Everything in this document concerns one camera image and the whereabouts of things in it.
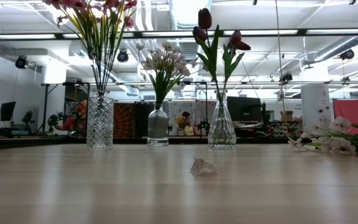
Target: table surface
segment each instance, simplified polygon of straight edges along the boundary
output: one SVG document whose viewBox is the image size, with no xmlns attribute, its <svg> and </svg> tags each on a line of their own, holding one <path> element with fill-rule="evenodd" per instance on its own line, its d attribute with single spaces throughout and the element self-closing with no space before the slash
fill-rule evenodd
<svg viewBox="0 0 358 224">
<path fill-rule="evenodd" d="M 218 175 L 194 177 L 194 157 Z M 358 223 L 358 156 L 286 144 L 0 150 L 0 223 Z"/>
</svg>

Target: ceiling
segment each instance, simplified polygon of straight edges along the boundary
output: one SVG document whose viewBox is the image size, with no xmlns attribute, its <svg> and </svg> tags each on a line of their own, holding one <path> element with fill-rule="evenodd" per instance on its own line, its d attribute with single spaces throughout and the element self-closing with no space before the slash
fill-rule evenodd
<svg viewBox="0 0 358 224">
<path fill-rule="evenodd" d="M 170 9 L 169 2 L 163 0 L 139 1 L 138 10 L 134 16 L 135 26 L 133 30 L 172 30 L 174 21 L 170 10 L 184 11 L 183 16 L 195 22 L 198 8 L 191 8 L 194 0 L 181 0 L 184 9 Z M 277 29 L 277 14 L 274 0 L 259 0 L 256 6 L 252 1 L 218 0 L 211 1 L 211 13 L 213 16 L 213 27 L 217 24 L 221 29 Z M 0 33 L 57 33 L 69 32 L 65 26 L 57 27 L 54 17 L 57 13 L 53 9 L 42 4 L 41 1 L 0 1 Z M 278 20 L 280 29 L 307 29 L 307 28 L 358 28 L 358 1 L 349 5 L 348 0 L 332 1 L 278 1 Z M 280 44 L 277 37 L 246 37 L 243 41 L 252 47 L 246 52 L 243 62 L 232 74 L 230 82 L 248 81 L 266 82 L 271 79 L 279 80 L 279 68 L 286 65 L 283 72 L 291 72 L 294 80 L 301 80 L 301 63 L 304 54 L 313 55 L 320 50 L 335 43 L 340 36 L 296 36 L 281 37 Z M 148 44 L 149 47 L 161 46 L 164 41 L 170 41 L 177 45 L 185 45 L 183 42 L 191 42 L 191 39 L 142 39 L 124 40 L 120 48 L 128 49 L 129 60 L 126 63 L 116 62 L 114 73 L 121 82 L 142 82 L 145 81 L 140 75 L 138 61 L 133 56 L 134 44 L 140 41 Z M 228 38 L 219 39 L 219 47 L 228 43 Z M 189 50 L 194 54 L 198 50 L 194 43 L 187 43 Z M 2 47 L 10 49 L 47 49 L 67 61 L 70 78 L 82 78 L 85 81 L 92 81 L 93 75 L 89 61 L 81 58 L 81 42 L 79 40 L 34 40 L 34 41 L 5 41 L 1 42 Z M 352 60 L 330 58 L 324 63 L 328 67 L 329 79 L 339 81 L 344 74 L 358 74 L 358 45 L 352 47 L 355 57 Z M 191 75 L 193 81 L 210 81 L 210 75 L 205 71 L 194 69 Z M 218 62 L 218 73 L 223 74 L 223 63 Z M 249 85 L 238 85 L 240 88 L 252 88 Z M 353 91 L 358 90 L 358 85 L 352 87 Z"/>
</svg>

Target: desk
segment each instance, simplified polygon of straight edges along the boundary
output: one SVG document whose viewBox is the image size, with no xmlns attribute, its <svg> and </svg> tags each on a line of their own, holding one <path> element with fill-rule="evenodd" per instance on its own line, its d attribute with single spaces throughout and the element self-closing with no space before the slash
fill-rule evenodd
<svg viewBox="0 0 358 224">
<path fill-rule="evenodd" d="M 219 174 L 193 177 L 193 157 Z M 285 144 L 0 150 L 0 223 L 358 223 L 358 156 Z"/>
</svg>

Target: tulip bud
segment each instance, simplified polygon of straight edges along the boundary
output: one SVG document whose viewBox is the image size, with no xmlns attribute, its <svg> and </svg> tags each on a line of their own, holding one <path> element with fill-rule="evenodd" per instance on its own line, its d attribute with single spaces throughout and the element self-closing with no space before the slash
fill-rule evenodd
<svg viewBox="0 0 358 224">
<path fill-rule="evenodd" d="M 200 29 L 211 28 L 212 17 L 211 17 L 211 13 L 209 13 L 209 10 L 207 8 L 198 11 L 198 26 L 200 27 Z"/>
<path fill-rule="evenodd" d="M 236 43 L 236 48 L 239 50 L 251 50 L 251 47 L 242 41 Z"/>
<path fill-rule="evenodd" d="M 240 41 L 241 41 L 241 33 L 239 30 L 236 30 L 230 37 L 230 44 L 236 45 Z"/>
<path fill-rule="evenodd" d="M 207 38 L 206 33 L 202 29 L 200 29 L 198 26 L 194 27 L 193 36 L 196 39 L 196 42 L 197 42 L 197 38 L 202 42 L 205 42 L 206 38 Z"/>
</svg>

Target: glass vase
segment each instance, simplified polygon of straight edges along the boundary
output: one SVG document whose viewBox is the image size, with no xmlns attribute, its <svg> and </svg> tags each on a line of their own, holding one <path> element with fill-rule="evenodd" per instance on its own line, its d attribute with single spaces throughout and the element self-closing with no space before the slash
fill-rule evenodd
<svg viewBox="0 0 358 224">
<path fill-rule="evenodd" d="M 227 109 L 227 90 L 220 93 L 220 99 L 217 91 L 215 93 L 216 106 L 208 133 L 209 147 L 211 149 L 235 149 L 236 132 L 234 131 L 234 124 Z"/>
<path fill-rule="evenodd" d="M 168 115 L 161 104 L 155 105 L 149 114 L 147 144 L 153 147 L 168 145 Z"/>
<path fill-rule="evenodd" d="M 90 151 L 112 149 L 112 127 L 114 100 L 107 97 L 108 91 L 97 91 L 89 97 L 86 147 Z"/>
</svg>

